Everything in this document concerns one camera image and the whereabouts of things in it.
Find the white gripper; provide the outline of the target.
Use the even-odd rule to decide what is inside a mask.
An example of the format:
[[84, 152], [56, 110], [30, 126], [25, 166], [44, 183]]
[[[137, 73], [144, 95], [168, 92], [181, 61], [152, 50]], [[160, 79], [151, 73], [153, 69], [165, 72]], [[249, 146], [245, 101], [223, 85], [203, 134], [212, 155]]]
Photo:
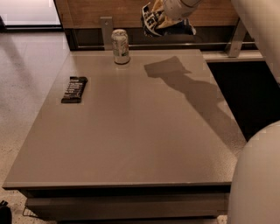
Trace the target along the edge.
[[158, 15], [157, 29], [167, 28], [188, 18], [200, 5], [201, 0], [155, 0], [151, 13]]

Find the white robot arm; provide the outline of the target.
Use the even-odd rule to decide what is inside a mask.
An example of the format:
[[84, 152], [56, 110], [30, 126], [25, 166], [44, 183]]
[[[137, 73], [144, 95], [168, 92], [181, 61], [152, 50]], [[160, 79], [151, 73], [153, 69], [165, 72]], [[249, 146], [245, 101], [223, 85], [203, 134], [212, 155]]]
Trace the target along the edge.
[[263, 60], [210, 65], [247, 140], [227, 224], [280, 224], [280, 0], [230, 1]]

